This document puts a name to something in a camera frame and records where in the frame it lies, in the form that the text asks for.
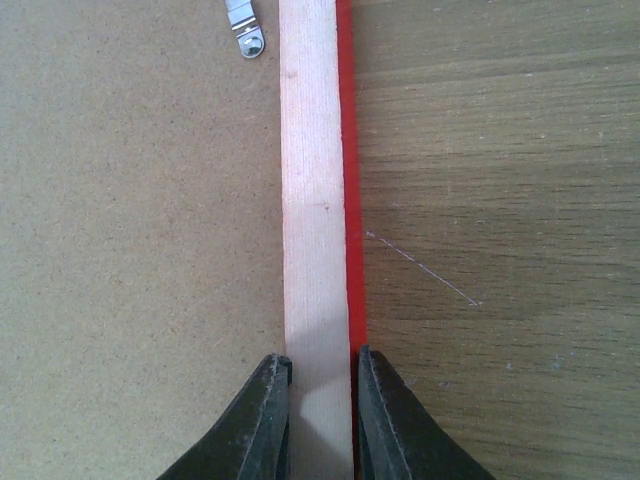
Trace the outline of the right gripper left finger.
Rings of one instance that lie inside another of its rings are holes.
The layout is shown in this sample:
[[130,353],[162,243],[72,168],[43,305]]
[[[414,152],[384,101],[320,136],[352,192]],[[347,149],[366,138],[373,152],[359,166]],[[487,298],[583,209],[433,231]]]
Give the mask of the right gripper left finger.
[[288,479],[292,362],[263,358],[206,434],[162,479]]

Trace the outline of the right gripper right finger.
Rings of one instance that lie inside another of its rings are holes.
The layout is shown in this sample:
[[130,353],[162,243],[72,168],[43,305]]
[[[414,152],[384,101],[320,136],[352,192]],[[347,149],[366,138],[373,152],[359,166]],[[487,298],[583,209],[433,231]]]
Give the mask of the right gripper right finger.
[[365,345],[358,360],[363,479],[491,479],[431,417],[389,360]]

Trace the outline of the red picture frame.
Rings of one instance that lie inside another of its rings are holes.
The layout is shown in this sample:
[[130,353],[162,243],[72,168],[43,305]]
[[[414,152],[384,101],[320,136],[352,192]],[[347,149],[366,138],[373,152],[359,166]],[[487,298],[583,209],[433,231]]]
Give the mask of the red picture frame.
[[366,339],[351,3],[279,5],[284,335],[291,475],[356,475]]

